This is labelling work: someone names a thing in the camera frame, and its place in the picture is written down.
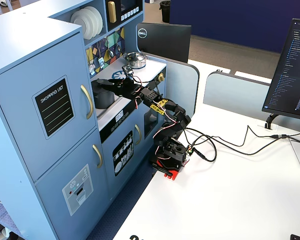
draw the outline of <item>yellow label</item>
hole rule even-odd
[[[152,104],[150,106],[151,109],[155,110],[157,113],[161,114],[161,115],[164,115],[165,112],[163,110],[161,110],[160,108],[158,108],[156,105]]]
[[[160,102],[158,102],[158,104],[160,104],[160,106],[163,107],[164,105],[166,105],[167,102],[168,99],[162,99]]]
[[[168,102],[167,99],[162,99],[160,102],[158,102],[158,104],[163,107],[164,105],[166,105],[166,103]],[[150,106],[151,109],[155,110],[157,113],[161,114],[161,115],[165,115],[165,111],[163,111],[161,108],[159,108],[157,105],[152,104]]]

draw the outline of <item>monitor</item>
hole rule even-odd
[[[262,111],[300,119],[300,19],[292,19]]]
[[[191,26],[139,23],[137,42],[140,51],[188,63]]]

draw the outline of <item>toy kitchen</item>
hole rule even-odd
[[[86,239],[164,116],[100,87],[125,78],[194,114],[193,66],[137,47],[144,0],[40,0],[0,15],[0,201],[29,240]]]

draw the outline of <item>colorful tile backsplash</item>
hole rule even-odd
[[[114,58],[109,57],[108,53],[108,42],[109,42],[109,49],[114,53]],[[88,60],[88,65],[94,64],[95,66],[95,74],[100,73],[103,69],[105,69],[107,66],[112,64],[115,60],[120,58],[126,50],[125,46],[125,30],[124,28],[120,28],[107,38],[103,38],[99,42],[96,42],[91,47],[86,49],[86,56]],[[103,57],[104,59],[104,67],[100,68],[100,64],[98,59],[100,57]]]

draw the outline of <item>dell logo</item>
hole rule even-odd
[[[147,36],[147,30],[145,30],[144,28],[139,29],[138,36],[139,38],[144,39]]]

